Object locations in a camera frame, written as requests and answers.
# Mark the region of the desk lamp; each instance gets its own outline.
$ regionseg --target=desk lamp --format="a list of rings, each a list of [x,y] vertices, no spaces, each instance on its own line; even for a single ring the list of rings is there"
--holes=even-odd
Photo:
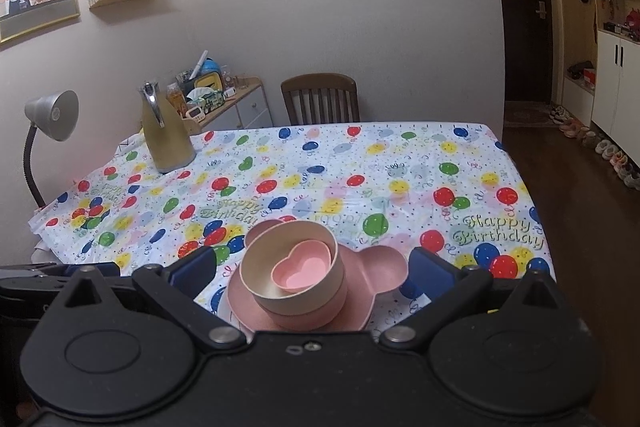
[[[27,102],[24,105],[24,113],[31,121],[27,142],[24,144],[24,177],[27,180],[33,199],[36,200],[38,207],[42,208],[46,204],[31,174],[33,139],[38,129],[58,142],[63,142],[69,138],[78,122],[78,96],[71,90],[42,96]]]

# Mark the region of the birthday tablecloth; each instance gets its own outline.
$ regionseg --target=birthday tablecloth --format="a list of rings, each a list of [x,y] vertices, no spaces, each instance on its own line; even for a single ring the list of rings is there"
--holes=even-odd
[[[30,220],[66,263],[115,261],[123,275],[212,246],[218,270],[196,298],[217,312],[263,219],[309,219],[353,250],[422,245],[455,266],[498,277],[527,266],[553,274],[540,220],[518,171],[489,128],[463,123],[362,123],[208,132],[196,159],[159,174],[142,134]],[[429,299],[409,280],[380,296],[380,333]]]

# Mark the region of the dark floor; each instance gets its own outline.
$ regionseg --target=dark floor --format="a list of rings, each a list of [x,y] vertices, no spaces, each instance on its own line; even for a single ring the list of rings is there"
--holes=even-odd
[[[591,412],[640,426],[640,192],[557,129],[507,128],[503,142],[536,204],[560,288],[604,354]]]

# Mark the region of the doormat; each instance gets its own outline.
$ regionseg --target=doormat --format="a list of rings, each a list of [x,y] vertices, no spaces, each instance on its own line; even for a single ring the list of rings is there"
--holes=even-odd
[[[504,102],[504,126],[557,127],[549,118],[551,107],[543,102]]]

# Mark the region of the door handle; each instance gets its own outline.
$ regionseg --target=door handle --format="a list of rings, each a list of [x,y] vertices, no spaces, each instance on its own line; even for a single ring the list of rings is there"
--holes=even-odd
[[[541,19],[546,19],[546,7],[544,1],[538,1],[538,9],[536,10],[536,13],[540,15]]]

